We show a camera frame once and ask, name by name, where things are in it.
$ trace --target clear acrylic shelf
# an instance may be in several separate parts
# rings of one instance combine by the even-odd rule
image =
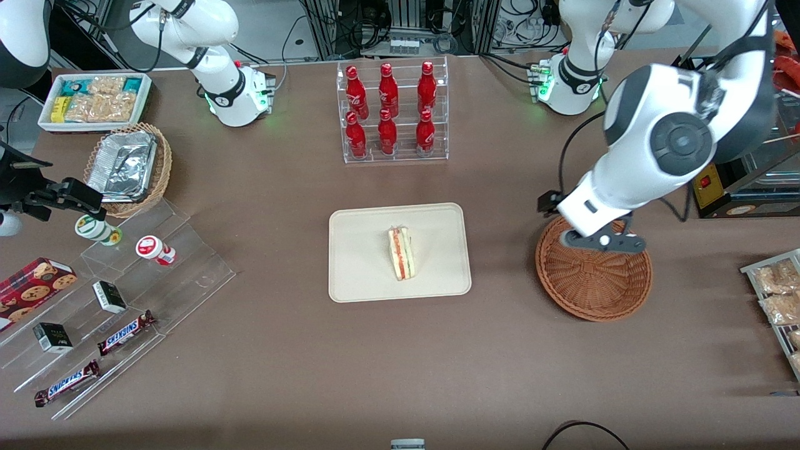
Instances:
[[[32,408],[37,391],[96,359],[102,374],[99,379],[61,394],[42,408],[53,420],[73,415],[234,277],[222,257],[188,224],[188,218],[166,200],[129,218],[120,225],[123,237],[119,245],[96,243],[85,250],[71,264],[80,276],[78,282],[61,298],[52,299],[46,309],[26,317],[3,341],[2,375],[14,381],[15,392],[30,397]],[[134,246],[144,235],[156,235],[175,248],[176,261],[161,266],[136,256]],[[99,279],[117,286],[128,305],[125,312],[115,315],[100,308],[92,289]],[[97,344],[148,309],[157,322],[101,357]],[[31,330],[34,323],[42,321],[64,325],[72,350],[61,355],[43,352]]]
[[[436,133],[434,135],[434,149],[430,156],[421,157],[417,154],[417,123],[419,123],[419,111],[417,110],[417,83],[422,74],[422,62],[431,61],[434,64],[434,78],[436,78],[436,106],[431,111]],[[449,135],[449,75],[446,58],[399,58],[392,59],[392,72],[394,79],[398,82],[400,96],[400,114],[394,118],[394,123],[398,129],[398,148],[394,155],[386,156],[380,150],[378,138],[378,124],[380,122],[379,111],[381,110],[380,98],[378,97],[378,85],[381,82],[380,66],[371,60],[355,60],[340,62],[337,67],[336,75],[336,94],[339,110],[339,127],[342,132],[342,155],[345,163],[378,163],[392,161],[425,161],[448,159],[450,156],[450,135]],[[366,88],[366,103],[370,108],[370,116],[361,121],[362,127],[366,132],[365,159],[354,159],[350,154],[350,147],[347,145],[347,135],[345,132],[347,123],[345,115],[350,110],[347,102],[347,78],[344,70],[348,66],[356,66],[358,77]]]

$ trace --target red cookie box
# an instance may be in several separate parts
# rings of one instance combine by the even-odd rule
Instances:
[[[0,331],[18,322],[53,295],[67,289],[76,279],[78,277],[72,267],[37,258],[0,282]]]

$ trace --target small black box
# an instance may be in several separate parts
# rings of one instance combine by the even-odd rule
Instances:
[[[34,335],[45,352],[65,353],[72,348],[70,337],[58,323],[39,322],[34,327]]]
[[[125,312],[127,306],[116,286],[107,281],[98,281],[92,285],[92,288],[101,308],[114,314]]]

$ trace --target yellow label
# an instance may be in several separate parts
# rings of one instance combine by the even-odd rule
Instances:
[[[50,112],[50,121],[52,123],[64,123],[64,114],[70,107],[70,100],[71,98],[69,97],[56,97],[55,102],[53,102],[53,110]]]
[[[717,167],[711,163],[692,180],[694,193],[697,195],[700,208],[711,205],[725,194],[722,181],[719,179]]]

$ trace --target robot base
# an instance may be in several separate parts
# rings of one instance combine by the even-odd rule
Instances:
[[[558,74],[558,64],[562,59],[564,55],[557,54],[551,59],[539,61],[538,65],[531,66],[527,71],[528,81],[534,84],[530,87],[530,97],[534,103],[544,103],[559,114],[579,115],[589,109],[589,105],[600,95],[602,80],[594,92],[575,94]]]
[[[275,77],[250,67],[240,67],[245,75],[242,93],[227,107],[214,105],[206,96],[211,112],[228,127],[244,127],[248,123],[272,113],[275,97]]]

